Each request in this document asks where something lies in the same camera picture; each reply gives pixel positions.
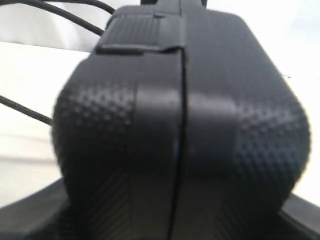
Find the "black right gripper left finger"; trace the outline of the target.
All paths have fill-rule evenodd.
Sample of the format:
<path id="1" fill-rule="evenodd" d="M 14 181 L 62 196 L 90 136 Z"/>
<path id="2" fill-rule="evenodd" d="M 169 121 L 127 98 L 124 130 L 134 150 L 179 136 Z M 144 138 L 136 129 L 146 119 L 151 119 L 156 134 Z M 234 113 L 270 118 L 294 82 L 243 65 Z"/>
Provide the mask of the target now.
<path id="1" fill-rule="evenodd" d="M 2 240 L 74 240 L 75 227 L 62 179 L 0 208 Z"/>

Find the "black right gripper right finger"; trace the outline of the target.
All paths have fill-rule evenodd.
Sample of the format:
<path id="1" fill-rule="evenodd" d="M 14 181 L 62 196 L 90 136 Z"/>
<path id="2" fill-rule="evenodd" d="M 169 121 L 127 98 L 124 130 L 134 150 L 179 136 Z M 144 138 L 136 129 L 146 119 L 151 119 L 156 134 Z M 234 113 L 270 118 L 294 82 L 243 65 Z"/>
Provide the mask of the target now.
<path id="1" fill-rule="evenodd" d="M 291 194 L 277 212 L 274 224 L 276 240 L 318 240 L 320 207 Z"/>

